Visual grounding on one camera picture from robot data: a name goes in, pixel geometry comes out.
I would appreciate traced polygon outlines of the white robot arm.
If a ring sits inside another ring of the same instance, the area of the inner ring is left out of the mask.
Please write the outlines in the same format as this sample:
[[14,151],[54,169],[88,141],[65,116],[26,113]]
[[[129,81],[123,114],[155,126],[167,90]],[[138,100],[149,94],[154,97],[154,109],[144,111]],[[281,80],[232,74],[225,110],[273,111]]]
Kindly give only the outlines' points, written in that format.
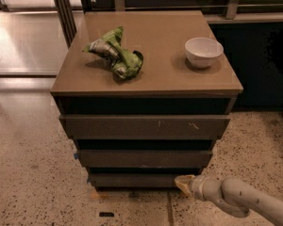
[[217,180],[204,175],[180,175],[176,186],[202,202],[212,202],[236,218],[246,218],[253,210],[274,224],[283,226],[283,201],[256,190],[240,179]]

